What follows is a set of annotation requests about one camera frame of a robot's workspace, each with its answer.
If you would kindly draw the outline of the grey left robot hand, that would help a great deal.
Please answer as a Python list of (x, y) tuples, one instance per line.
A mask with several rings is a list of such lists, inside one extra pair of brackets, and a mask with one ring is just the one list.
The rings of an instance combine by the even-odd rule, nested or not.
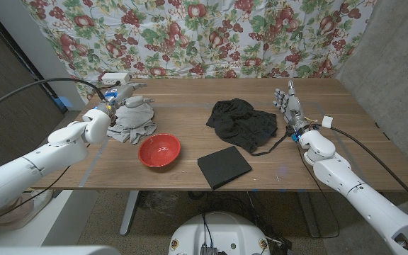
[(145, 87), (146, 83), (128, 82), (123, 85), (117, 85), (109, 88), (104, 93), (104, 99), (96, 106), (96, 109), (103, 111), (110, 118), (110, 126), (114, 126), (116, 119), (116, 111), (122, 106), (127, 108), (136, 108), (143, 103), (154, 102), (153, 98), (145, 98), (143, 96), (133, 96), (133, 92), (140, 87)]

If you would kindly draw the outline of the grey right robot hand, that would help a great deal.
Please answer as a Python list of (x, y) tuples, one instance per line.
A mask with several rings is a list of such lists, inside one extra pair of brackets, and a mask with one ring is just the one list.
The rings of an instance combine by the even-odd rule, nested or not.
[(310, 130), (310, 121), (305, 117), (299, 98), (295, 95), (292, 80), (288, 81), (288, 91), (276, 89), (273, 104), (283, 114), (288, 127), (298, 136)]

